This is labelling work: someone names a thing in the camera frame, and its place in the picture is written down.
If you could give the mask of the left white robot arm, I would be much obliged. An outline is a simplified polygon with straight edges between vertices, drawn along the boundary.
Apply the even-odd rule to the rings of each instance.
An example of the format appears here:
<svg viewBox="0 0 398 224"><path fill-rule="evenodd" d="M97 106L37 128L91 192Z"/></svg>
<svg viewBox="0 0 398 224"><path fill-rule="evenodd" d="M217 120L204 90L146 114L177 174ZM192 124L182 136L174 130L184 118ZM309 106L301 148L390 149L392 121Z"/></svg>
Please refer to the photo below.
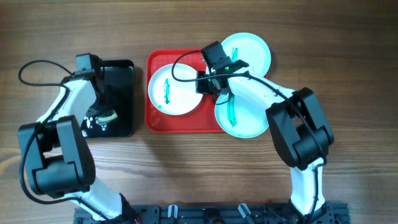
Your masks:
<svg viewBox="0 0 398 224"><path fill-rule="evenodd" d="M60 94L49 110L17 132L23 192L43 205L74 202L96 221L137 223L137 213L125 197L96 178L95 162L81 131L83 118L97 99L96 84L69 76L58 87Z"/></svg>

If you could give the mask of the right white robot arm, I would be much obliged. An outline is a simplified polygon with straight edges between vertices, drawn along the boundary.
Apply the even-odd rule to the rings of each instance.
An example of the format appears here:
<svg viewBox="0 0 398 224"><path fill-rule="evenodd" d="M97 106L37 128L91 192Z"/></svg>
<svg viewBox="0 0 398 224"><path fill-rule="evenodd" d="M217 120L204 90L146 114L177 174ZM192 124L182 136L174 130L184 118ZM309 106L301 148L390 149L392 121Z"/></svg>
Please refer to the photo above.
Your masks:
<svg viewBox="0 0 398 224"><path fill-rule="evenodd" d="M224 89L264 110L274 147L290 167L296 211L311 219L325 203L322 170L327 163L334 135L314 92L305 87L295 91L270 80L243 73L198 72L200 93L220 94Z"/></svg>

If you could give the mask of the yellow green sponge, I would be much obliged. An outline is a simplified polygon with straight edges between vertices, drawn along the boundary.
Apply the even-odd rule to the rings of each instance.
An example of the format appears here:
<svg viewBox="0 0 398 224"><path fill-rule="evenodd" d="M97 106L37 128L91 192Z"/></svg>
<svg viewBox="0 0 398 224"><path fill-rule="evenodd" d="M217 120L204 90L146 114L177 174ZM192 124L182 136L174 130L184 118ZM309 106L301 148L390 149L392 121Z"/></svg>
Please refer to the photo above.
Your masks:
<svg viewBox="0 0 398 224"><path fill-rule="evenodd" d="M115 110L105 111L103 114L96 117L96 123L99 125L108 124L115 119L118 119L118 115Z"/></svg>

